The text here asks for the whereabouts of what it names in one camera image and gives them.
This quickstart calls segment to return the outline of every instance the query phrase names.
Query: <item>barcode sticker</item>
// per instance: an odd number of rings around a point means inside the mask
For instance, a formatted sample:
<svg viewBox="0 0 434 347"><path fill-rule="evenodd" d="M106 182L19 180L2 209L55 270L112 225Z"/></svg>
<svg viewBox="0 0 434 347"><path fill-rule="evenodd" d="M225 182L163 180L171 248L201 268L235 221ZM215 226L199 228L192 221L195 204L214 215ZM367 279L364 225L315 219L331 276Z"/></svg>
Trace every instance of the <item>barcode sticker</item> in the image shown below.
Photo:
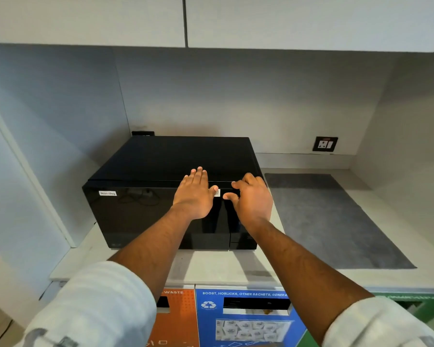
<svg viewBox="0 0 434 347"><path fill-rule="evenodd" d="M98 191L100 196L117 196L115 191Z"/></svg>

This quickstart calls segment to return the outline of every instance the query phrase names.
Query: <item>left hand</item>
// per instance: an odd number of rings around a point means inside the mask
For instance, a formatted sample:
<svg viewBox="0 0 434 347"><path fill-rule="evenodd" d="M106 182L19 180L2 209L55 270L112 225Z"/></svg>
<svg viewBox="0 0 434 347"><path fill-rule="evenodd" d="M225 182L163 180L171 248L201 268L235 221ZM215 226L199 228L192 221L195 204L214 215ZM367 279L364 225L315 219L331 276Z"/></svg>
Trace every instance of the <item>left hand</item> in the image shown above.
<svg viewBox="0 0 434 347"><path fill-rule="evenodd" d="M207 171L202 167L192 169L190 175L185 175L175 192L172 208L181 209L190 216L190 220L201 219L208 215L214 202L218 186L210 189Z"/></svg>

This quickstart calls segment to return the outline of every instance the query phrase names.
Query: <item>finger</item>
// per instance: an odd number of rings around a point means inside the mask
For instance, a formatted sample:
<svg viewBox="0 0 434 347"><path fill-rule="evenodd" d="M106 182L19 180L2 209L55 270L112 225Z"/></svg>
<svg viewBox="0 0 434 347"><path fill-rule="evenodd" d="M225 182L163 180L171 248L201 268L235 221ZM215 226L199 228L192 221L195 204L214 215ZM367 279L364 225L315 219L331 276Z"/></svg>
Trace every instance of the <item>finger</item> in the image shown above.
<svg viewBox="0 0 434 347"><path fill-rule="evenodd" d="M218 186L217 185L211 186L209 188L209 195L210 195L210 197L213 198L216 195L217 191L218 191Z"/></svg>
<svg viewBox="0 0 434 347"><path fill-rule="evenodd" d="M249 185L255 185L257 183L257 180L251 173L244 174L243 181L246 181Z"/></svg>
<svg viewBox="0 0 434 347"><path fill-rule="evenodd" d="M197 172L194 175L193 184L199 184L203 175L203 167L198 167Z"/></svg>
<svg viewBox="0 0 434 347"><path fill-rule="evenodd" d="M240 201L240 198L238 197L238 195L236 193L227 192L227 193L224 193L224 200L230 200L233 204L233 207L236 209L237 204Z"/></svg>
<svg viewBox="0 0 434 347"><path fill-rule="evenodd" d="M234 189L239 189L239 190L241 190L241 189L243 189L244 187L248 186L248 183L247 183L246 181L243 181L243 180L232 181L232 182L231 182L231 186L232 186Z"/></svg>
<svg viewBox="0 0 434 347"><path fill-rule="evenodd" d="M201 176L201 185L206 185L206 187L209 185L209 178L207 176L206 170L203 170L203 175Z"/></svg>
<svg viewBox="0 0 434 347"><path fill-rule="evenodd" d="M257 182L259 183L259 184L261 184L262 186L267 186L267 185L265 185L265 181L264 181L264 179L262 179L261 177L255 177L255 179L257 180Z"/></svg>
<svg viewBox="0 0 434 347"><path fill-rule="evenodd" d="M190 176L186 178L186 185L190 185L193 182L195 174L196 174L196 169L191 169Z"/></svg>
<svg viewBox="0 0 434 347"><path fill-rule="evenodd" d="M186 180L187 180L187 179L188 179L188 175L185 175L185 176L183 177L183 180L180 182L179 187L180 187L180 186L184 186L185 183L186 183Z"/></svg>

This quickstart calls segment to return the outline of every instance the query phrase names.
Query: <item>forearm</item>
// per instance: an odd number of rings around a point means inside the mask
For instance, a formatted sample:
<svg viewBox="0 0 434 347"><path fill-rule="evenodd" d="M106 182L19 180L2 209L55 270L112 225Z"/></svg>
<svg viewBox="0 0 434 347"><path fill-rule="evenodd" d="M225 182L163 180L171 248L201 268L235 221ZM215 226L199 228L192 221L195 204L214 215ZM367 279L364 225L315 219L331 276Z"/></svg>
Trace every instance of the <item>forearm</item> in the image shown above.
<svg viewBox="0 0 434 347"><path fill-rule="evenodd" d="M317 343L336 317L351 304L373 297L268 221L249 225L248 231L275 270L296 312Z"/></svg>
<svg viewBox="0 0 434 347"><path fill-rule="evenodd" d="M184 210L173 206L159 221L109 260L137 274L157 301L190 221Z"/></svg>

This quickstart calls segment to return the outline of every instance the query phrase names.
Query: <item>hand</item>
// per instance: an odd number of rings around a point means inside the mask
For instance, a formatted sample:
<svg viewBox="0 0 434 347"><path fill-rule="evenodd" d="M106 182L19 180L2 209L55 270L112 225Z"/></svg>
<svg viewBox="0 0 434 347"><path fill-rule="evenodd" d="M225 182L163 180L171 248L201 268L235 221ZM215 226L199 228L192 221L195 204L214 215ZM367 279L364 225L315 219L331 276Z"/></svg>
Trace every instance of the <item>hand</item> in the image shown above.
<svg viewBox="0 0 434 347"><path fill-rule="evenodd" d="M172 208L185 211L190 220L204 218L212 208L214 195L218 191L216 185L208 187L207 171L202 167L198 167L197 171L192 169L190 176L185 175L175 192Z"/></svg>
<svg viewBox="0 0 434 347"><path fill-rule="evenodd" d="M231 186L240 190L240 197L233 192L224 194L224 199L231 200L241 223L247 229L257 221L269 221L272 214L273 199L264 179L246 173L243 180L233 181Z"/></svg>

